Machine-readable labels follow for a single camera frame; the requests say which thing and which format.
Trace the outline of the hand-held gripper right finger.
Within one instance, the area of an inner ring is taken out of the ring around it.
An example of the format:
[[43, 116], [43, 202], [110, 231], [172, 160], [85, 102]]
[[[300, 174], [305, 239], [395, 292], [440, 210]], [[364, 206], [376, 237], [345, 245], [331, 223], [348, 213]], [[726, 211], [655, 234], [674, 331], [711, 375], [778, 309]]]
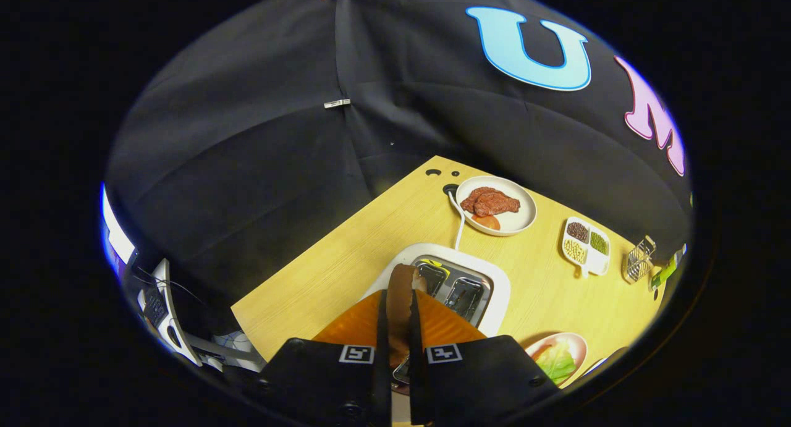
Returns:
[[411, 309], [413, 425], [506, 426], [560, 397], [557, 385], [513, 337], [485, 337], [418, 290]]

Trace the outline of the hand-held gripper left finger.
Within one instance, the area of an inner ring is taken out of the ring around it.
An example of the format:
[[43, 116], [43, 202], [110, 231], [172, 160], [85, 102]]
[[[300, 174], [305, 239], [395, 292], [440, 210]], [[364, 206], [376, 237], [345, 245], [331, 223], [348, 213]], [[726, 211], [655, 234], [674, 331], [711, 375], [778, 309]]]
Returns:
[[263, 407], [293, 426], [390, 426], [387, 292], [355, 306], [372, 339], [288, 339], [263, 368]]

